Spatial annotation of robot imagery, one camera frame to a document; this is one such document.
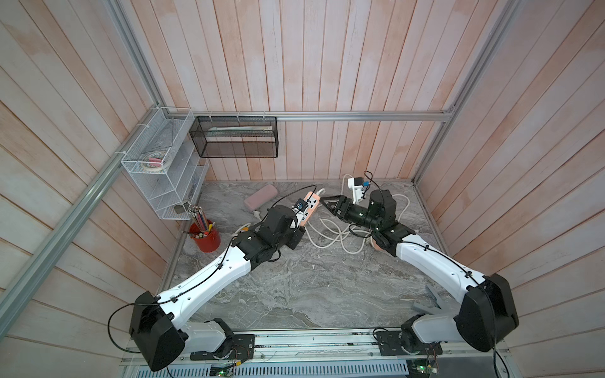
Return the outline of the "pink power strip front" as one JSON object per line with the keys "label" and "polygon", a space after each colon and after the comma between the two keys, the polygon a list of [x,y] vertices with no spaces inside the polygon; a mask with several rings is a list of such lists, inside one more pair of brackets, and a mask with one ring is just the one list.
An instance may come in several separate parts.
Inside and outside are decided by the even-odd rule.
{"label": "pink power strip front", "polygon": [[313,192],[309,192],[304,198],[304,202],[307,206],[297,213],[299,227],[304,227],[308,220],[310,220],[310,217],[320,205],[319,200],[320,197]]}

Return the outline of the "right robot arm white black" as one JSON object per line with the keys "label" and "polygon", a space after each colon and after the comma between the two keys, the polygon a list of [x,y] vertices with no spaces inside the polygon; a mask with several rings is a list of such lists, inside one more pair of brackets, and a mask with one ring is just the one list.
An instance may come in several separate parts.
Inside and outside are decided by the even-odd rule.
{"label": "right robot arm white black", "polygon": [[404,323],[400,343],[406,353],[420,354],[441,342],[465,342],[488,352],[519,326],[508,281],[496,273],[487,276],[472,270],[434,249],[398,221],[390,191],[372,191],[366,207],[345,195],[323,197],[320,202],[340,220],[366,228],[378,247],[415,266],[459,303],[457,314],[418,315]]}

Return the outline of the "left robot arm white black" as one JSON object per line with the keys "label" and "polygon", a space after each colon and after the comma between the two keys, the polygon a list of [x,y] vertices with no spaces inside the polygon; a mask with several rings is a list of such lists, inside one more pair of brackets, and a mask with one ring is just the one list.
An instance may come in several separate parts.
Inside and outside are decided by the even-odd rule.
{"label": "left robot arm white black", "polygon": [[133,304],[129,334],[150,370],[160,371],[184,353],[229,355],[230,327],[219,318],[192,323],[191,317],[230,283],[264,262],[276,261],[283,246],[295,249],[304,234],[302,223],[301,212],[274,206],[264,220],[239,232],[220,256],[187,280],[157,295],[141,294]]}

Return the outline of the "pink power strip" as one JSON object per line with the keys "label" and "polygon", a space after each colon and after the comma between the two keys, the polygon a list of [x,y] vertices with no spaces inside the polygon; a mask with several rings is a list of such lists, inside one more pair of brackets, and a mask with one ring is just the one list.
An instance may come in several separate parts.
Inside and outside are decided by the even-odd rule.
{"label": "pink power strip", "polygon": [[375,250],[384,251],[374,240],[374,238],[370,238],[370,243]]}
{"label": "pink power strip", "polygon": [[320,205],[319,200],[320,197],[313,192],[309,192],[304,198],[304,202],[307,206],[297,213],[299,227],[304,227],[308,220],[310,220],[310,217]]}

